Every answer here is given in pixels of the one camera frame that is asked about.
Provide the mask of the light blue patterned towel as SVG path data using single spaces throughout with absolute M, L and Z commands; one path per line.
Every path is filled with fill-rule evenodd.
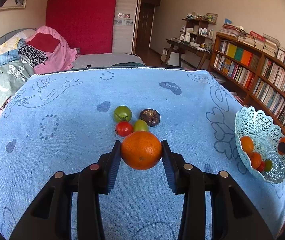
M 142 138 L 140 151 L 166 140 L 201 171 L 229 172 L 278 236 L 285 180 L 259 180 L 243 164 L 235 142 L 241 109 L 205 70 L 107 68 L 32 76 L 0 115 L 0 236 L 10 238 L 55 172 L 80 172 L 134 132 Z

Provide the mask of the red upright mattress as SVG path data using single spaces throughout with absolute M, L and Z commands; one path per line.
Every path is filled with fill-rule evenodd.
M 46 26 L 81 54 L 111 53 L 117 0 L 48 0 Z

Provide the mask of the yellow-green oval tomato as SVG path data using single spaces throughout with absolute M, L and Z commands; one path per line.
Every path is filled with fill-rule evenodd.
M 149 126 L 148 126 L 148 124 L 144 120 L 139 119 L 139 120 L 137 120 L 134 123 L 133 130 L 135 132 L 137 132 L 137 131 L 146 131 L 146 132 L 148 132 L 149 131 Z

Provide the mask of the dark wooden door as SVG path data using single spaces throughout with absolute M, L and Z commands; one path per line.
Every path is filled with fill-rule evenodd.
M 152 35 L 155 8 L 160 6 L 161 0 L 141 0 L 135 53 L 149 49 Z

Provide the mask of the green tomato front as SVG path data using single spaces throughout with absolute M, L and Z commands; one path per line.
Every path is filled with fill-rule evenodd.
M 269 172 L 273 168 L 273 162 L 270 159 L 264 161 L 264 172 Z

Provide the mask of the red pillow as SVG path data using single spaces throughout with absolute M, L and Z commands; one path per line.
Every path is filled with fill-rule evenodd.
M 30 41 L 27 42 L 29 46 L 48 53 L 53 53 L 59 43 L 59 39 L 54 38 L 50 34 L 44 33 L 37 33 Z

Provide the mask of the wooden desk hutch shelf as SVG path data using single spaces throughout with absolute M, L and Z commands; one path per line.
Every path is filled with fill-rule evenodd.
M 181 33 L 191 36 L 190 41 L 194 43 L 205 43 L 206 40 L 213 39 L 213 28 L 217 22 L 218 14 L 207 13 L 199 15 L 196 12 L 187 14 L 183 21 L 185 25 L 181 28 Z

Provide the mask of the wooden desk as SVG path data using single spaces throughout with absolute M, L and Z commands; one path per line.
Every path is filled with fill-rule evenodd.
M 207 50 L 201 50 L 200 47 L 192 47 L 184 42 L 178 42 L 170 39 L 167 39 L 167 43 L 170 45 L 166 58 L 164 60 L 164 64 L 166 64 L 167 66 L 169 66 L 168 61 L 171 57 L 172 52 L 175 51 L 175 48 L 177 48 L 178 53 L 178 66 L 175 66 L 175 68 L 181 68 L 181 64 L 185 63 L 193 70 L 200 70 L 204 65 L 205 61 L 211 58 L 211 53 Z M 189 63 L 188 61 L 182 58 L 182 54 L 186 53 L 187 51 L 200 58 L 200 61 L 197 66 L 194 66 L 192 63 Z

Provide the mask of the dark brown wrinkled fruit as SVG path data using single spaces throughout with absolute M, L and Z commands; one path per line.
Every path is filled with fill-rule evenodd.
M 149 127 L 158 126 L 160 124 L 160 114 L 154 109 L 144 109 L 139 114 L 139 119 L 147 123 Z

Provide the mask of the pink blanket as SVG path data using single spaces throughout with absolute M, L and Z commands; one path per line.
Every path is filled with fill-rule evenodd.
M 55 29 L 45 25 L 38 28 L 36 33 L 28 38 L 26 42 L 30 41 L 37 33 L 50 34 L 54 38 L 59 39 L 60 43 L 53 53 L 44 52 L 48 59 L 44 63 L 40 63 L 34 67 L 35 74 L 62 72 L 72 69 L 73 63 L 78 57 L 77 49 L 70 48 L 64 37 L 62 37 Z

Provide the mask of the wooden bookshelf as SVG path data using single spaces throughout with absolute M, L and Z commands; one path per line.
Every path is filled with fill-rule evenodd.
M 226 87 L 235 89 L 243 106 L 263 110 L 285 135 L 285 65 L 280 60 L 218 33 L 209 68 L 226 78 Z

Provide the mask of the large mandarin orange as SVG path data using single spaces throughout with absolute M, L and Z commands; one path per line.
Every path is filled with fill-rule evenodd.
M 147 131 L 129 134 L 121 143 L 123 161 L 135 170 L 148 170 L 160 161 L 162 146 L 159 139 Z

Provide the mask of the small red tomato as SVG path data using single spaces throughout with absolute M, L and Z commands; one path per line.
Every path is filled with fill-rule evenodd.
M 121 121 L 115 126 L 115 134 L 126 137 L 133 133 L 133 126 L 127 121 Z

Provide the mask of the round green tomato back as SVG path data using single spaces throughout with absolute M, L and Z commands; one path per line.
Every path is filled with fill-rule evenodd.
M 118 123 L 121 121 L 129 122 L 132 118 L 132 111 L 127 106 L 118 106 L 114 110 L 114 120 Z

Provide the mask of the light blue lace basket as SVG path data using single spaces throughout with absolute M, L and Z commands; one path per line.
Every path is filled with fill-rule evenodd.
M 272 169 L 259 172 L 251 166 L 249 156 L 243 151 L 241 137 L 248 136 L 254 144 L 254 151 L 263 160 L 272 161 Z M 279 184 L 285 180 L 285 155 L 277 151 L 279 140 L 284 137 L 281 128 L 273 123 L 272 117 L 254 107 L 242 107 L 235 116 L 235 141 L 239 156 L 244 166 L 257 179 Z

